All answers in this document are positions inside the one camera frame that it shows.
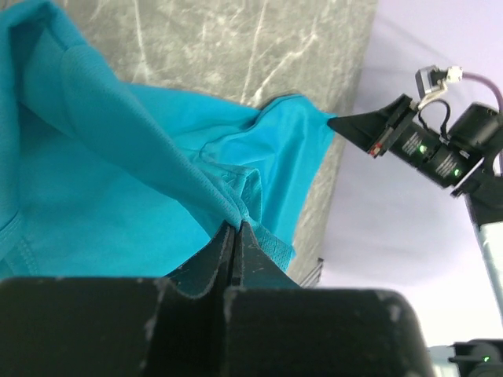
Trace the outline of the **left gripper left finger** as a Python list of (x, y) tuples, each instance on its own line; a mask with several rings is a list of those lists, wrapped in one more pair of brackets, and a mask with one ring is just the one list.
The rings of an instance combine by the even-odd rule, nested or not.
[(4, 376), (215, 376), (228, 226), (165, 277), (1, 282)]

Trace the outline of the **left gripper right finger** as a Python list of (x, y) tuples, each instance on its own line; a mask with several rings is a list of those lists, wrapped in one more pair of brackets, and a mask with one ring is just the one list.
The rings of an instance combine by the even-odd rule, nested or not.
[(225, 375), (433, 375), (416, 314), (399, 293), (298, 287), (248, 224), (236, 254), (242, 281), (223, 303)]

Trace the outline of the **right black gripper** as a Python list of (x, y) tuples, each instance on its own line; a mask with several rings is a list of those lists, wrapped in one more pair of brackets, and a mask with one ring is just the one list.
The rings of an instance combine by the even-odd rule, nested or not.
[(410, 166), (419, 167), (433, 156), (439, 137), (415, 123), (416, 114), (413, 100), (402, 95), (374, 112), (332, 117), (327, 124), (373, 158), (390, 152)]

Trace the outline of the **teal t shirt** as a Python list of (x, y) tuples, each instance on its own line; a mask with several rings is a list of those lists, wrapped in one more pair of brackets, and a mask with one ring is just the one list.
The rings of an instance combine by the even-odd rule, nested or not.
[(65, 11), (1, 14), (1, 275), (165, 276), (227, 221), (286, 270), (335, 136), (301, 95), (262, 109), (120, 81)]

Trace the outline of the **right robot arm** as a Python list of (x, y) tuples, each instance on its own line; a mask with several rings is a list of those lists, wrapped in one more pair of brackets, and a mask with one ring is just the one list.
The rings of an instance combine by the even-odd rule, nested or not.
[(450, 126), (450, 105), (438, 130), (423, 108), (402, 95), (374, 112), (334, 117), (329, 127), (374, 159), (390, 152), (454, 198), (463, 196), (480, 242), (502, 223), (502, 176), (494, 160), (502, 151), (502, 114), (474, 102)]

